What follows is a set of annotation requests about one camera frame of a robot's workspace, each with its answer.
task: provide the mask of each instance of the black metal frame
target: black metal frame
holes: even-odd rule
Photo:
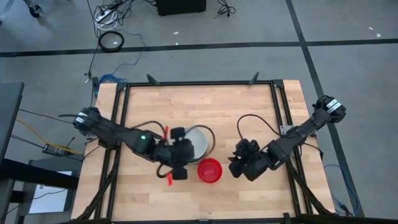
[[[214,82],[162,82],[159,83],[159,86],[204,86],[204,85],[249,85],[249,82],[246,80],[242,81],[214,81]],[[277,92],[276,92],[276,87],[280,91],[280,95],[282,97],[282,104],[284,106],[284,111],[286,115],[286,120],[288,125],[292,125],[292,117],[290,114],[289,110],[289,104],[287,101],[286,97],[286,92],[285,88],[283,85],[283,80],[258,80],[253,85],[269,85],[271,89],[271,96],[272,96],[272,101],[274,103],[274,108],[275,108],[275,115],[277,118],[277,124],[278,126],[283,125],[283,120],[282,120],[282,115],[280,113],[280,108],[278,104],[278,97],[277,97]],[[114,97],[114,105],[113,105],[113,111],[112,111],[112,121],[116,120],[117,113],[118,113],[118,105],[119,105],[119,99],[120,99],[120,94],[121,90],[125,89],[125,94],[124,94],[124,101],[123,101],[123,108],[122,108],[122,114],[121,114],[121,125],[125,125],[126,122],[126,117],[127,117],[127,106],[129,103],[129,93],[130,93],[130,88],[132,87],[144,87],[144,86],[154,86],[152,83],[118,83],[117,85],[117,90],[116,94]],[[114,163],[117,163],[117,168],[119,167],[120,163],[120,153],[121,150],[116,150],[115,157],[114,157]],[[296,166],[299,171],[300,177],[302,180],[305,182],[305,175],[303,172],[303,164],[299,155],[299,149],[295,149],[294,151],[294,156],[295,156],[295,161],[296,161]],[[105,157],[104,157],[104,164],[103,164],[103,170],[101,172],[101,181],[100,181],[100,186],[102,185],[104,179],[106,178],[107,172],[108,172],[108,166],[109,166],[109,157],[110,157],[110,151],[107,150],[105,152]],[[298,214],[301,214],[301,208],[300,208],[300,202],[299,202],[299,197],[297,194],[297,188],[295,181],[293,177],[288,173],[289,177],[289,185],[290,185],[290,192],[292,194],[292,203],[294,206],[294,212],[295,215],[297,216]],[[113,205],[114,205],[114,197],[115,197],[115,192],[116,192],[116,184],[117,184],[117,178],[114,179],[114,181],[111,184],[111,190],[109,194],[109,200],[108,200],[108,208],[106,212],[106,218],[112,219],[112,213],[113,213]],[[305,206],[307,209],[307,213],[312,214],[312,206],[309,202],[309,199],[307,198],[306,195],[303,195],[305,199]],[[99,218],[101,216],[101,208],[102,205],[101,203],[97,206],[96,211],[95,211],[95,218]],[[248,218],[248,219],[227,219],[227,220],[211,220],[212,223],[285,223],[286,217],[284,218]],[[128,224],[128,223],[200,223],[201,220],[174,220],[174,221],[143,221],[143,222],[137,222],[137,221],[131,221],[131,222],[112,222],[112,223],[119,223],[119,224]]]

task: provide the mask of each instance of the table leg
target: table leg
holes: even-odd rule
[[[21,162],[4,159],[0,165],[0,179],[14,179],[65,189],[77,189],[78,177],[41,169]]]

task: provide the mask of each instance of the white cable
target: white cable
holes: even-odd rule
[[[115,21],[115,20],[118,18],[118,13],[117,13],[116,11],[114,11],[114,12],[112,12],[112,15],[111,15],[111,19],[110,19],[110,20],[108,20],[108,21],[106,21],[106,22],[98,23],[98,22],[96,21],[96,18],[97,18],[98,13],[100,13],[100,11],[101,11],[101,10],[99,10],[99,11],[97,11],[97,12],[94,13],[94,18],[93,18],[93,19],[94,19],[95,27],[97,27],[98,29],[103,30],[103,31],[108,31],[108,30],[113,30],[113,29],[115,29],[115,28],[118,26],[118,22]],[[111,28],[103,28],[103,27],[110,26],[111,24],[114,24],[113,27],[111,27]]]

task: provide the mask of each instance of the butcher block tabletop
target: butcher block tabletop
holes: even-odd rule
[[[299,81],[284,80],[285,92],[294,125],[308,119],[308,110]],[[102,116],[111,119],[116,84],[102,84],[96,107]],[[121,119],[125,91],[122,90],[116,122]],[[281,113],[282,100],[279,100]],[[133,87],[125,127],[145,121],[156,120],[170,128],[190,127],[204,124],[216,136],[214,151],[208,156],[218,160],[223,168],[221,179],[214,184],[202,182],[197,175],[197,165],[191,164],[187,180],[175,180],[171,186],[166,179],[156,176],[159,163],[152,163],[133,154],[122,145],[112,221],[144,220],[202,220],[230,218],[275,218],[283,213],[294,217],[292,196],[285,165],[267,170],[254,182],[245,176],[235,179],[229,169],[228,157],[233,156],[239,142],[236,129],[238,118],[244,114],[257,114],[278,130],[274,104],[269,85],[203,85],[203,86],[145,86]],[[161,134],[160,128],[148,124],[142,127]],[[261,120],[245,117],[240,122],[244,138],[256,139],[260,147],[278,136]],[[213,144],[210,133],[202,130]],[[307,142],[317,145],[314,138]],[[93,141],[86,147],[86,154],[97,147]],[[99,148],[83,162],[80,180],[74,201],[72,218],[79,216],[91,202],[98,190],[105,149]],[[111,153],[112,167],[114,152]],[[302,146],[302,163],[307,184],[319,201],[334,211],[328,183],[318,151]],[[162,172],[170,170],[163,167]],[[305,211],[302,192],[298,187],[302,211]],[[104,195],[102,217],[106,215],[109,189]]]

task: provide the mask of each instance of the power strip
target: power strip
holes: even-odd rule
[[[96,22],[101,22],[105,17],[107,17],[109,14],[113,12],[113,9],[107,9],[102,16],[98,16],[98,18],[95,19]]]

